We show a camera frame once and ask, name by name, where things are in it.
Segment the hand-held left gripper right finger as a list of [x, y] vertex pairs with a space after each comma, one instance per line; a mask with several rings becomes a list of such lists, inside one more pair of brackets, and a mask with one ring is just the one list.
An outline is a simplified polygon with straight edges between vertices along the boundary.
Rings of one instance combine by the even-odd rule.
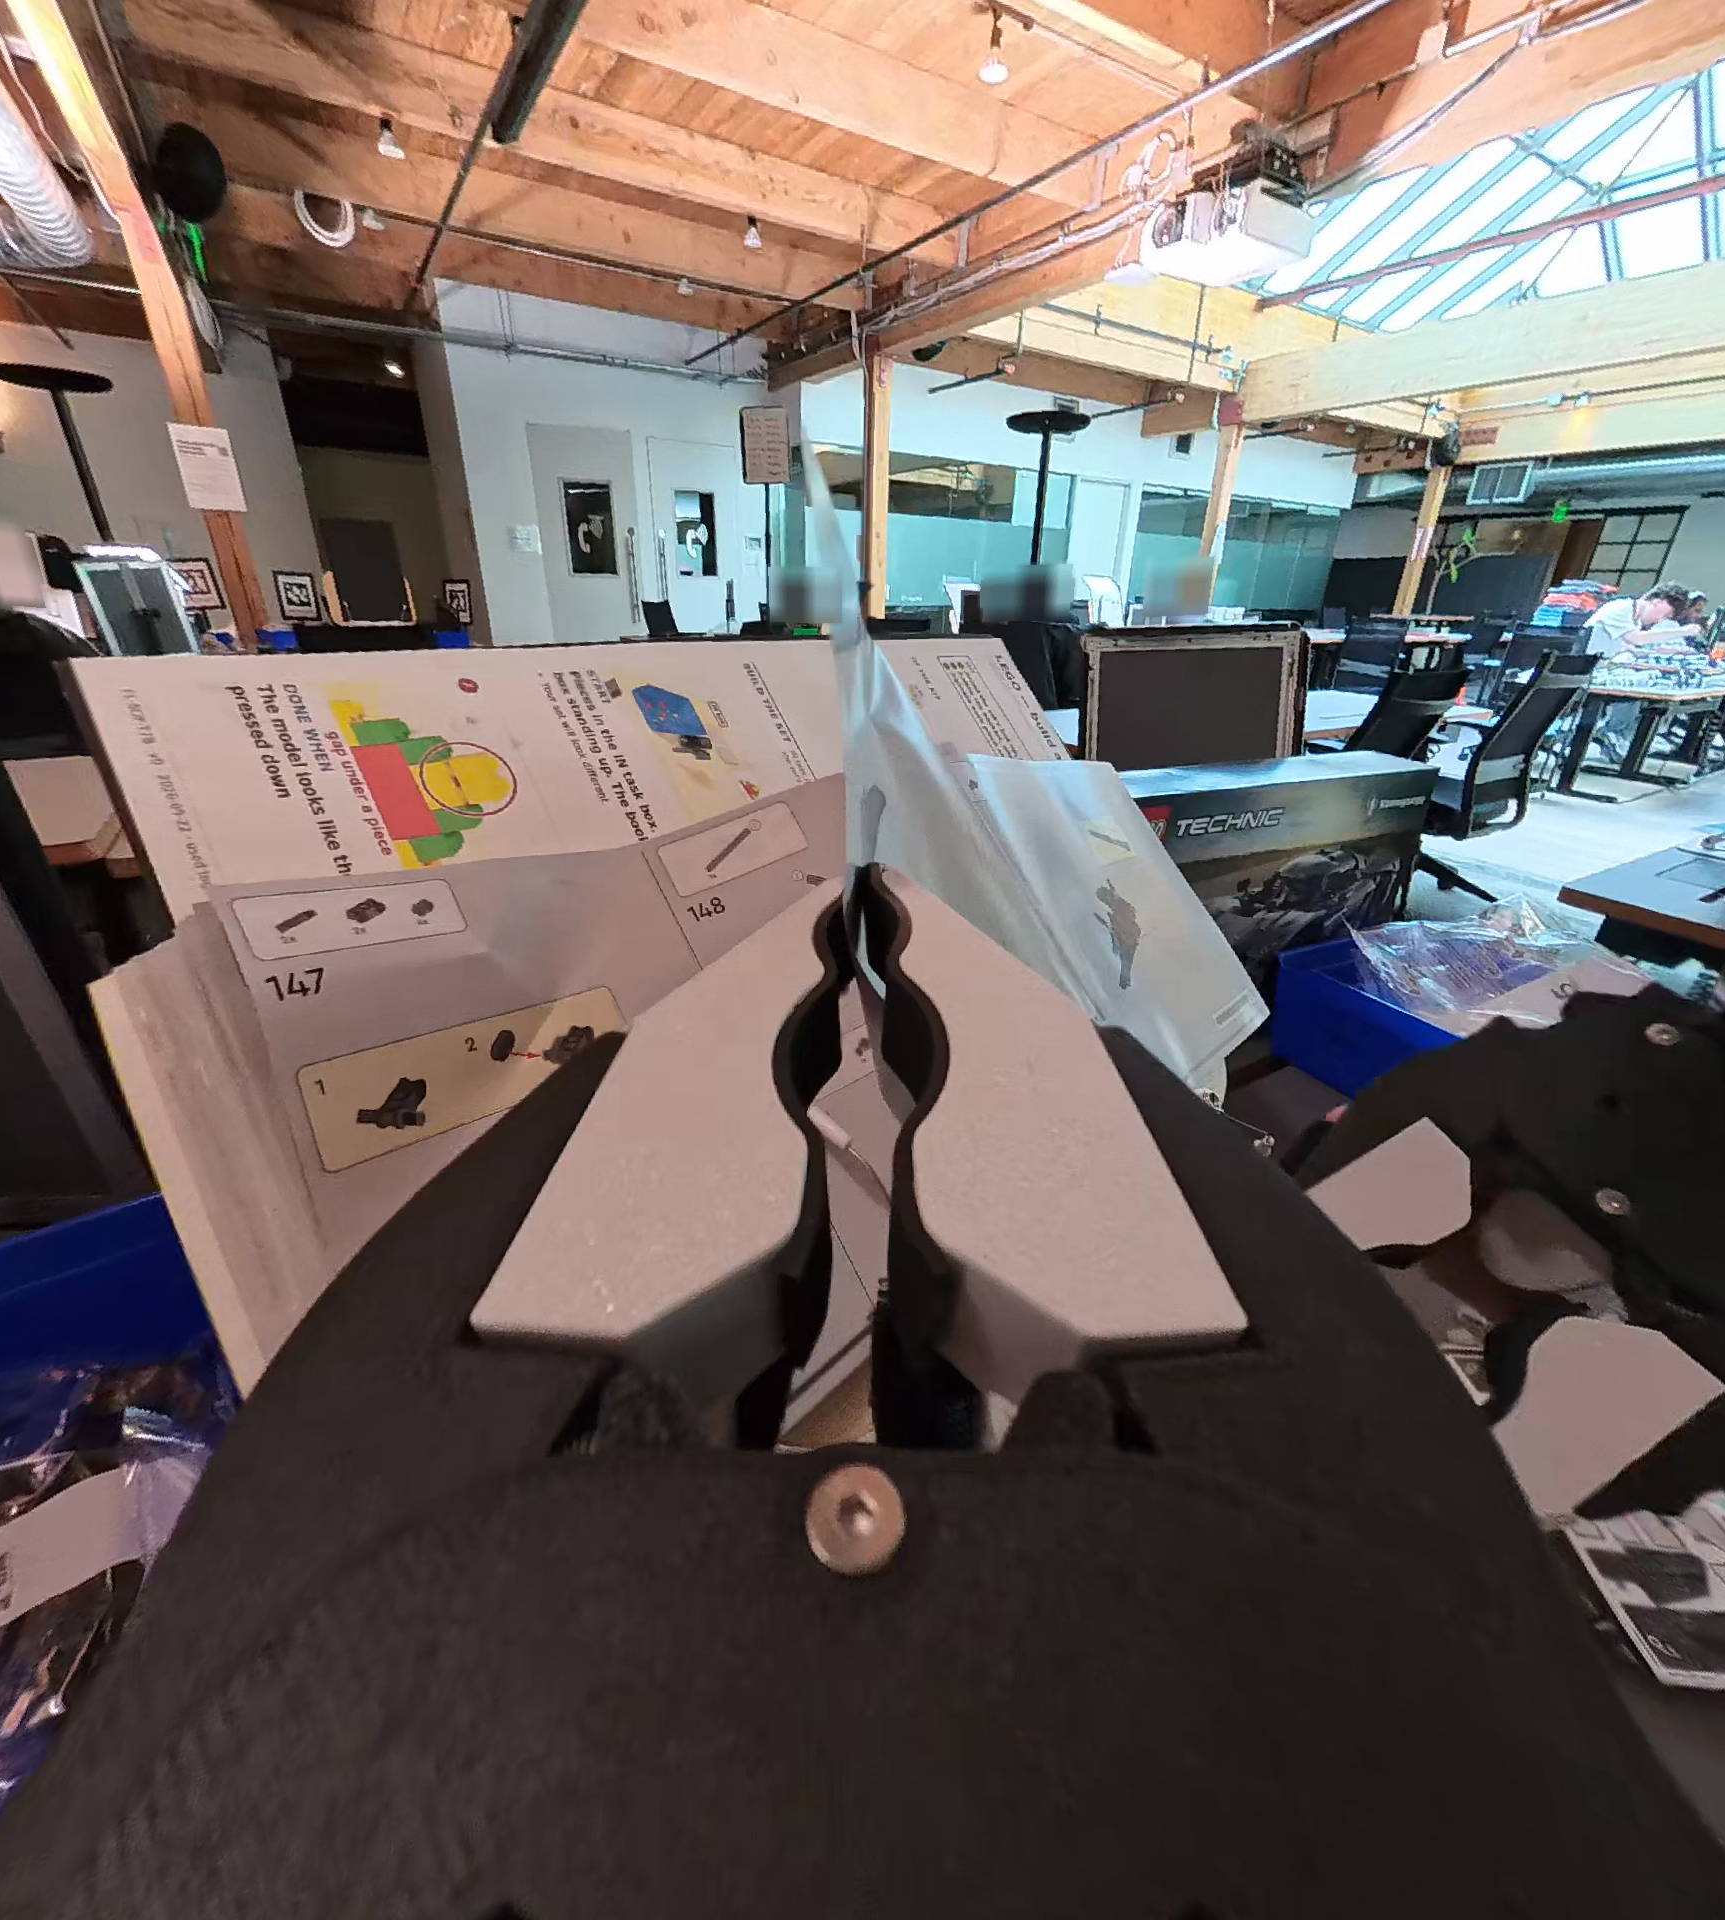
[[978, 1428], [1057, 1374], [1222, 1353], [1250, 1321], [1123, 1076], [1127, 1035], [896, 869], [866, 871], [866, 1006], [891, 1116], [881, 1428]]

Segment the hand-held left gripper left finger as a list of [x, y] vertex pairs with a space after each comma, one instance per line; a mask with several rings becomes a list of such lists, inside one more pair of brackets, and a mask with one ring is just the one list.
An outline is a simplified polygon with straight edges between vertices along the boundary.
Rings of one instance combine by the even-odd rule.
[[512, 1236], [470, 1330], [619, 1358], [780, 1428], [830, 1285], [812, 1109], [843, 1065], [838, 881], [645, 1013]]

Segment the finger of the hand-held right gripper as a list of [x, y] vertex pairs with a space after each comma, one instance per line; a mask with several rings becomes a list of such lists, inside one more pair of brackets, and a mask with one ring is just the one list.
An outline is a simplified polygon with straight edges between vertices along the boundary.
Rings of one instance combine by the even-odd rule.
[[1575, 1518], [1723, 1395], [1725, 1382], [1660, 1330], [1564, 1316], [1532, 1343], [1493, 1436], [1532, 1512]]
[[1309, 1203], [1368, 1256], [1430, 1252], [1472, 1226], [1463, 1150], [1424, 1119], [1314, 1187]]

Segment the lego instruction booklet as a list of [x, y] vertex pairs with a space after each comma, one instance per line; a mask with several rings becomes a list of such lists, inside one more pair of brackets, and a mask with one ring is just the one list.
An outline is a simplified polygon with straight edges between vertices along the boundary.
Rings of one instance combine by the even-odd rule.
[[93, 1001], [250, 1389], [583, 1047], [904, 871], [1218, 1101], [1263, 996], [995, 637], [100, 659], [70, 699], [172, 921]]

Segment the lego sticker sheet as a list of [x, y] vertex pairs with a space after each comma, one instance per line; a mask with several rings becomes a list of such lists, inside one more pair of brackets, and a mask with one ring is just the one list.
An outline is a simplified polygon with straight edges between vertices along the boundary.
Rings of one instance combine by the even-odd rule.
[[1562, 1539], [1660, 1683], [1725, 1692], [1725, 1493], [1676, 1516], [1575, 1520]]

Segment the lego set box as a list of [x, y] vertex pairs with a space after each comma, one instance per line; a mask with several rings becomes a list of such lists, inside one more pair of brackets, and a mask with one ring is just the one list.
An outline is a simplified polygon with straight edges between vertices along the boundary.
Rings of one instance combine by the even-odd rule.
[[1284, 955], [1403, 916], [1438, 771], [1346, 750], [1123, 783], [1273, 1003]]

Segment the clear plastic bag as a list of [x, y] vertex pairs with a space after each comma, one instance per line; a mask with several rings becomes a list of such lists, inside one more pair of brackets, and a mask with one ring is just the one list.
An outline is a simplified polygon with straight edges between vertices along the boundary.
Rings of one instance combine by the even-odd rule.
[[1493, 1022], [1553, 1029], [1582, 999], [1652, 986], [1642, 968], [1547, 922], [1524, 896], [1467, 921], [1355, 929], [1351, 941], [1368, 992], [1462, 1041]]

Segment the black office chair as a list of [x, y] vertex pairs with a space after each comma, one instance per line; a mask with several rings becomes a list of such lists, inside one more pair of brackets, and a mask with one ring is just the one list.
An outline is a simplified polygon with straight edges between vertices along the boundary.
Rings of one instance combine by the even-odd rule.
[[1416, 760], [1467, 684], [1460, 663], [1396, 668], [1373, 708], [1347, 740], [1350, 754]]
[[1546, 650], [1462, 768], [1440, 777], [1424, 835], [1463, 845], [1517, 828], [1529, 813], [1532, 779], [1547, 734], [1593, 680], [1593, 655]]

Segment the black floor lamp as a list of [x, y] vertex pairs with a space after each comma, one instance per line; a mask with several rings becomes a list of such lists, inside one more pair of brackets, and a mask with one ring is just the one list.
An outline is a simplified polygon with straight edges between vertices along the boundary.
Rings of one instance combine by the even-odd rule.
[[1090, 420], [1079, 406], [1057, 403], [1045, 408], [1038, 406], [1010, 412], [1007, 427], [1019, 437], [1034, 438], [1038, 445], [1034, 508], [1029, 541], [1029, 569], [1038, 569], [1043, 565], [1052, 448], [1063, 441], [1083, 435], [1090, 427]]
[[9, 361], [0, 361], [0, 383], [17, 391], [49, 397], [58, 420], [64, 448], [85, 494], [88, 514], [96, 528], [99, 545], [111, 545], [112, 534], [107, 519], [107, 507], [73, 410], [73, 403], [77, 398], [107, 397], [112, 391], [111, 378], [100, 373], [73, 366], [64, 369], [37, 362], [13, 365]]

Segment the small tilted screen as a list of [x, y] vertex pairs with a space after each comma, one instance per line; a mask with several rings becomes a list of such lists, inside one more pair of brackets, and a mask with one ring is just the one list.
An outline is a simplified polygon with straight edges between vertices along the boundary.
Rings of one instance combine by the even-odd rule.
[[162, 559], [82, 554], [74, 572], [114, 657], [191, 659], [200, 652], [182, 580]]

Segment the white ceiling projector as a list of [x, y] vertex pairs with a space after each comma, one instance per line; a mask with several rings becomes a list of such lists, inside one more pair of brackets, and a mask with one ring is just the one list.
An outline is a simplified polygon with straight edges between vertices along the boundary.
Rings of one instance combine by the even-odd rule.
[[1143, 228], [1137, 262], [1151, 277], [1235, 286], [1307, 261], [1319, 218], [1264, 183], [1193, 191]]

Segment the black round ceiling speaker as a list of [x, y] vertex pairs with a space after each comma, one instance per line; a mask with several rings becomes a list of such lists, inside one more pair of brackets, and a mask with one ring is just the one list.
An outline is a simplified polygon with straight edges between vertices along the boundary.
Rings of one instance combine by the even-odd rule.
[[196, 126], [176, 121], [154, 138], [151, 157], [154, 198], [180, 224], [205, 228], [228, 198], [226, 162]]

